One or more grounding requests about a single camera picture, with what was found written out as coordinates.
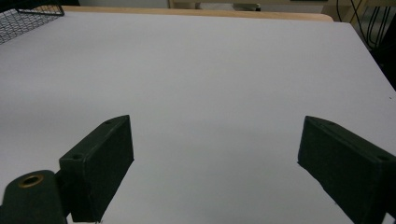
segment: white table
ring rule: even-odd
[[[104,223],[350,223],[297,164],[304,116],[396,154],[395,99],[346,23],[69,12],[0,46],[0,189],[129,114]]]

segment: wooden table edge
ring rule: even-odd
[[[64,9],[64,11],[74,11],[74,12],[106,12],[106,13],[152,14],[152,15],[234,17],[234,18],[297,20],[297,21],[333,21],[330,16],[324,15],[324,14],[318,14],[318,13],[224,11],[224,10],[134,8],[134,7],[70,7],[70,6],[62,6],[62,8]]]

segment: wire basket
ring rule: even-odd
[[[63,15],[57,0],[0,0],[0,45]]]

